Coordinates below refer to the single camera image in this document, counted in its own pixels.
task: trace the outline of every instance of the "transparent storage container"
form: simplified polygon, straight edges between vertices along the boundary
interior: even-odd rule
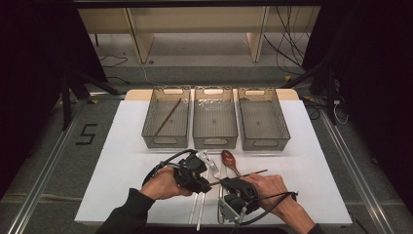
[[[290,139],[275,88],[239,88],[243,150],[284,150]]]
[[[192,135],[197,149],[236,147],[237,116],[231,87],[195,88]]]
[[[186,148],[190,86],[157,86],[152,92],[142,137],[148,148]]]

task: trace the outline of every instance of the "floor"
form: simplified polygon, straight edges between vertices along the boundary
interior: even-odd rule
[[[277,47],[282,36],[271,33],[267,34],[267,38]],[[145,89],[156,84],[278,87],[285,84],[289,76],[297,76],[290,72],[303,72],[289,60],[277,57],[268,42],[263,44],[260,61],[252,62],[246,38],[238,33],[156,35],[148,61],[143,65],[137,63],[131,39],[127,35],[98,35],[99,47],[93,35],[91,40],[106,75],[112,77],[109,78],[109,84],[120,91]],[[307,42],[307,35],[303,35],[297,47],[304,52]],[[281,50],[293,58],[288,44],[283,43]],[[105,58],[108,55],[120,58]],[[300,97],[310,95],[310,84],[311,80],[308,80],[295,87]],[[88,88],[94,93],[89,101],[76,101],[72,97],[74,125],[68,131],[61,130],[61,103],[58,102],[51,111],[31,157],[27,158],[0,202],[0,233],[7,233],[15,217],[24,212],[21,207],[35,189],[40,189],[41,193],[34,199],[31,210],[23,219],[26,220],[23,233],[96,231],[96,226],[75,223],[73,219],[123,97],[102,95],[102,91],[94,86],[88,85]],[[322,97],[315,100],[321,103]],[[327,163],[346,207],[354,218],[351,226],[324,226],[324,231],[413,233],[412,214],[393,190],[380,165],[375,164],[374,155],[366,147],[351,116],[346,124],[331,127],[321,107],[315,106],[313,102],[306,103]],[[343,109],[338,108],[337,115],[341,122],[346,121],[347,114]],[[82,136],[86,127],[88,133],[94,133],[91,144],[82,144],[90,140]],[[49,166],[49,172],[44,170],[45,166]],[[372,215],[377,212],[377,209],[373,211],[375,208],[383,212],[378,218]],[[282,229],[293,233],[288,227]]]

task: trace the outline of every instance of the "black stand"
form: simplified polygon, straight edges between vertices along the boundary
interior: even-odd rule
[[[84,82],[90,82],[95,86],[101,88],[102,90],[108,92],[113,96],[124,95],[125,93],[120,93],[118,90],[94,79],[93,77],[85,74],[84,72],[77,69],[69,69],[69,71],[64,72],[61,79],[61,99],[63,101],[63,128],[66,130],[67,126],[72,120],[72,111],[70,107],[70,97],[69,89],[73,92],[77,99],[87,99],[91,94],[86,89]]]
[[[347,14],[341,23],[322,61],[305,74],[281,87],[290,89],[310,77],[315,77],[310,92],[312,95],[320,95],[324,90],[327,91],[327,115],[334,125],[336,124],[334,115],[335,71],[340,59],[356,39],[362,17],[365,16],[369,6],[371,6],[370,0],[358,0],[355,8]]]

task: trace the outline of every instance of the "black cable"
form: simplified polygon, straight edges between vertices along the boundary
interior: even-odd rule
[[[295,194],[295,192],[283,192],[283,193],[279,193],[279,194],[276,194],[276,195],[268,196],[268,197],[265,197],[265,198],[259,198],[259,199],[257,199],[257,200],[258,200],[258,201],[261,201],[261,200],[270,199],[270,198],[273,198],[273,197],[278,197],[278,196],[281,196],[281,195],[284,195],[284,194],[289,194],[289,195],[291,195],[291,193]]]
[[[314,108],[314,111],[309,114],[310,120],[318,120],[319,117],[321,116],[321,113],[319,112],[319,108],[316,107],[316,106],[311,106],[311,105],[306,105],[306,107],[313,107]]]
[[[295,14],[294,24],[292,25],[292,31],[294,32],[294,42],[297,42],[297,40],[295,40],[295,23],[297,23],[298,14],[300,14],[300,11],[301,11],[301,6],[298,7],[297,14]]]
[[[166,164],[166,166],[170,166],[170,167],[172,167],[172,168],[179,168],[179,165],[177,165],[177,164],[174,164],[174,163],[168,163],[168,164]]]
[[[364,231],[365,234],[370,234],[370,232],[367,230],[367,228],[364,227],[364,225],[362,225],[362,223],[355,217],[354,214],[350,213],[350,216],[352,217],[352,219],[357,223],[357,225]]]
[[[309,98],[306,97],[299,97],[300,100],[302,100],[303,102],[308,102],[309,104],[313,105],[313,106],[319,106],[319,107],[327,107],[325,104],[319,104],[313,100],[310,100]]]
[[[271,43],[270,40],[268,40],[268,38],[267,38],[267,36],[266,36],[265,34],[264,34],[264,38],[265,38],[265,40],[268,42],[268,44],[270,44],[271,48],[272,48],[273,50],[275,50],[277,53],[280,53],[282,56],[284,56],[286,59],[290,60],[291,62],[293,62],[293,63],[296,64],[297,66],[299,66],[299,67],[301,67],[301,68],[303,67],[303,66],[300,65],[300,63],[294,61],[294,60],[293,60],[292,58],[290,58],[288,55],[286,55],[286,54],[284,54],[283,52],[281,52],[280,49],[276,48],[276,47],[273,45],[273,43]]]
[[[125,61],[128,60],[128,58],[126,58],[126,57],[117,57],[117,56],[112,56],[112,55],[107,55],[107,56],[101,58],[100,60],[104,60],[104,59],[106,59],[106,58],[108,58],[108,57],[113,57],[113,58],[116,58],[116,59],[123,59],[123,60],[120,61],[120,62],[118,62],[118,63],[115,63],[115,64],[113,64],[113,65],[110,65],[110,66],[103,65],[103,67],[114,67],[114,66],[117,66],[117,65],[119,65],[119,64],[122,64],[122,63],[124,63]]]
[[[301,10],[301,7],[298,9],[298,11],[297,11],[297,14],[295,15],[296,17],[298,17],[298,13],[300,12],[300,10]],[[291,39],[291,43],[294,45],[294,47],[295,47],[295,49],[297,50],[297,52],[298,52],[298,55],[301,57],[301,62],[302,62],[302,60],[304,59],[304,57],[303,57],[303,54],[304,54],[304,52],[302,52],[300,49],[298,49],[298,47],[297,47],[297,44],[296,44],[296,41],[295,41],[295,23],[297,22],[297,20],[294,22],[294,24],[292,25],[292,32],[294,33],[294,40],[292,39],[292,37],[291,37],[291,28],[290,28],[290,26],[289,26],[289,24],[288,24],[288,31],[289,31],[289,35],[290,35],[290,39]]]
[[[129,82],[129,81],[127,81],[127,80],[124,80],[124,79],[122,79],[121,77],[117,77],[117,76],[109,76],[109,77],[106,77],[106,78],[108,78],[108,79],[118,79],[118,80],[121,80],[121,81],[127,83],[128,85],[131,84],[131,82]]]
[[[268,213],[270,213],[270,212],[271,212],[276,206],[278,206],[285,198],[287,198],[287,197],[289,197],[289,196],[291,196],[291,195],[295,195],[295,194],[296,194],[295,192],[285,192],[284,194],[282,194],[282,196],[279,198],[279,200],[277,200],[277,202],[275,202],[275,203],[273,204],[273,206],[271,206],[268,210],[266,210],[264,213],[260,214],[259,216],[255,217],[255,218],[253,218],[253,219],[251,219],[251,220],[249,220],[249,221],[240,223],[240,226],[246,226],[246,225],[249,225],[249,224],[251,224],[251,223],[253,223],[253,222],[261,219],[262,217],[264,217],[265,215],[267,215]]]
[[[301,36],[295,41],[295,43],[297,43],[297,42],[304,36],[304,34],[307,34],[307,37],[310,38],[310,35],[309,35],[309,33],[307,32],[307,28],[310,26],[311,19],[313,18],[314,8],[315,8],[315,7],[313,7],[313,10],[311,11],[310,18],[309,18],[309,22],[307,23],[306,27],[304,28],[303,34],[301,34]]]
[[[143,180],[142,182],[142,186],[149,181],[149,179],[151,179],[157,172],[159,169],[163,168],[164,166],[168,165],[170,161],[172,161],[173,159],[181,156],[184,153],[197,153],[197,150],[194,149],[185,149],[183,151],[180,151],[178,153],[176,153],[175,155],[171,156],[170,158],[168,158],[166,161],[161,161],[157,166],[155,166],[155,168],[152,169],[151,172],[149,172],[149,174],[146,176],[146,178]]]
[[[288,68],[286,68],[286,67],[285,67],[286,70],[284,70],[284,69],[279,65],[279,54],[282,54],[282,55],[283,55],[282,51],[280,51],[280,47],[282,46],[282,41],[283,41],[284,38],[285,38],[285,37],[282,37],[282,39],[281,39],[281,41],[280,41],[279,46],[277,47],[277,49],[276,49],[275,47],[273,47],[273,49],[277,52],[277,53],[276,53],[276,63],[277,63],[277,67],[279,68],[279,70],[281,70],[281,71],[283,71],[283,72],[287,72],[287,73],[299,75],[298,73],[291,72],[291,71],[290,71]]]
[[[289,11],[289,9],[290,9],[290,7],[287,8],[287,20],[288,20],[288,24],[289,24],[289,18],[290,18],[290,11]],[[288,38],[285,36],[285,33],[283,33],[282,36],[283,36],[283,37],[285,38],[285,40],[290,44],[291,49],[292,49],[292,54],[294,55],[294,58],[297,60],[297,63],[298,63],[298,59],[297,59],[297,57],[295,56],[295,53],[294,53],[294,49],[293,49],[293,48],[295,48],[297,51],[300,51],[300,50],[297,48],[297,46],[295,45],[294,41],[292,40],[291,34],[290,34],[290,32],[289,32],[289,29],[288,29],[288,28],[289,28],[289,25],[288,25],[288,26],[285,25],[285,23],[284,23],[284,21],[283,21],[283,19],[282,19],[282,16],[280,15],[279,7],[276,7],[276,10],[277,10],[277,13],[279,14],[279,18],[280,18],[280,20],[281,20],[281,22],[282,22],[282,27],[284,28],[285,33],[288,35],[289,40],[288,40]]]

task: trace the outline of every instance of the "white table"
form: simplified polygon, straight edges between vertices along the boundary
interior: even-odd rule
[[[76,215],[75,221],[85,224],[100,224],[113,209],[122,206],[130,187],[140,189],[146,175],[160,161],[166,160],[180,149],[148,149],[141,134],[149,101],[121,101],[112,127],[97,162],[94,174]],[[301,100],[281,100],[282,112],[291,139],[284,151],[245,152],[241,140],[237,148],[230,150],[237,159],[242,174],[268,169],[264,175],[280,174],[288,190],[298,191],[298,202],[313,220],[326,225],[350,225],[352,223],[337,185],[321,151],[307,111]],[[189,148],[193,148],[189,135]],[[209,150],[212,159],[220,168],[221,150]],[[228,176],[235,174],[228,170]],[[212,175],[210,182],[216,181]],[[206,194],[202,225],[218,224],[216,217],[218,186]],[[174,197],[157,201],[149,211],[148,223],[166,225],[188,224],[196,198]],[[198,196],[192,225],[198,221],[202,193]],[[249,214],[249,220],[263,212]],[[282,220],[268,214],[254,224],[283,224]]]

